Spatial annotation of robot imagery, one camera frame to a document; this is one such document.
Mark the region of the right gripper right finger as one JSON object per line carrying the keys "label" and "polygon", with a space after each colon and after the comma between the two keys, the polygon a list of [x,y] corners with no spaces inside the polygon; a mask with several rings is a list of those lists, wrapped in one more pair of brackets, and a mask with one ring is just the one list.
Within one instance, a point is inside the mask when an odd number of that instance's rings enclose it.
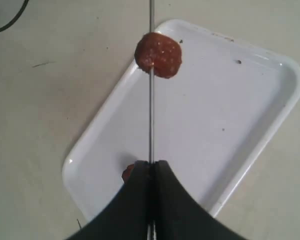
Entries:
{"label": "right gripper right finger", "polygon": [[158,240],[241,240],[188,194],[168,162],[153,166],[155,189],[155,231]]}

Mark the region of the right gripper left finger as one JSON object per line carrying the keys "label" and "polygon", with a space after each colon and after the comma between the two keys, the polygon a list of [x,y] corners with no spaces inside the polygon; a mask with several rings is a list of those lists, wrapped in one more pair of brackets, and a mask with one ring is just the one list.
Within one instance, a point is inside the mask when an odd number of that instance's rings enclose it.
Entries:
{"label": "right gripper left finger", "polygon": [[146,240],[149,224],[150,165],[136,161],[112,201],[70,240]]}

